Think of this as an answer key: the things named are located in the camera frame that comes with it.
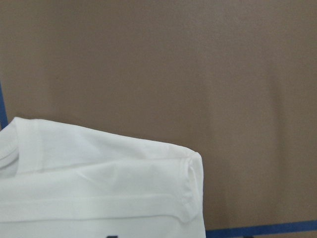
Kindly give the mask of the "white long-sleeve printed shirt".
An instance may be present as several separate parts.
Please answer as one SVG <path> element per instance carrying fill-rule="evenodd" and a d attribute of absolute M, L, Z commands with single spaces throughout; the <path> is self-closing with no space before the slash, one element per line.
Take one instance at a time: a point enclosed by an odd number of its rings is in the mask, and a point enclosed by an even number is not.
<path fill-rule="evenodd" d="M 3 238 L 203 238 L 202 157 L 44 119 L 0 132 Z"/>

